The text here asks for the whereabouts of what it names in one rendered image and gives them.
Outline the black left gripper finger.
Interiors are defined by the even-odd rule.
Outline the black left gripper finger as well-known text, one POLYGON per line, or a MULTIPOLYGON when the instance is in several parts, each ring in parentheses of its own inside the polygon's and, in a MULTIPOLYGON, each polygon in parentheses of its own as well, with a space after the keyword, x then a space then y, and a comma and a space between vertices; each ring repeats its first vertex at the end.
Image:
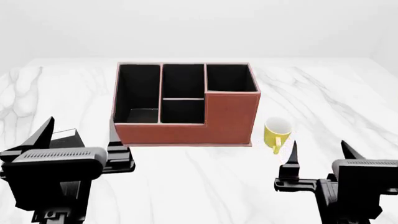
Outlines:
POLYGON ((48 149, 50 146, 55 119, 51 116, 36 132, 24 143, 17 147, 18 151, 30 149, 48 149))
POLYGON ((109 143, 107 146, 109 162, 128 162, 130 160, 130 150, 121 142, 113 119, 109 120, 109 143))

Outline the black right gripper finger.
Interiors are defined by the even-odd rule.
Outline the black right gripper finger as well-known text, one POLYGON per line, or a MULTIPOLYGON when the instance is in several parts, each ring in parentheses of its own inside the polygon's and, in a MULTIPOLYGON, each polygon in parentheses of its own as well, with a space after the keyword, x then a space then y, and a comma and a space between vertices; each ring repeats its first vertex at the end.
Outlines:
POLYGON ((300 165, 298 162, 297 143, 294 141, 288 161, 279 167, 280 179, 299 179, 300 165))
POLYGON ((346 141, 341 141, 341 148, 345 159, 363 159, 363 156, 356 152, 346 141))

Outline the yellow and white mug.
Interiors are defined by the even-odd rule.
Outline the yellow and white mug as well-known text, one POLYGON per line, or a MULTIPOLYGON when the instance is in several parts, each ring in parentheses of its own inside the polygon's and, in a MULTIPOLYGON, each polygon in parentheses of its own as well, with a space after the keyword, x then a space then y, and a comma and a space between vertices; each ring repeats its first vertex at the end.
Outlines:
POLYGON ((292 125, 280 117, 270 117, 264 124, 264 143, 278 154, 292 132, 292 125))

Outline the brown leather desk caddy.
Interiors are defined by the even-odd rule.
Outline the brown leather desk caddy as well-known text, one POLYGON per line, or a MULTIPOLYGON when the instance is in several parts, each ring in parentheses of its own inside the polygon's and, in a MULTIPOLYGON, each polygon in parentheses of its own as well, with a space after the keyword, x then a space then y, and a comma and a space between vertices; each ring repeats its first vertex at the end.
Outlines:
POLYGON ((125 145, 248 146, 260 96, 248 63, 120 62, 111 117, 125 145))

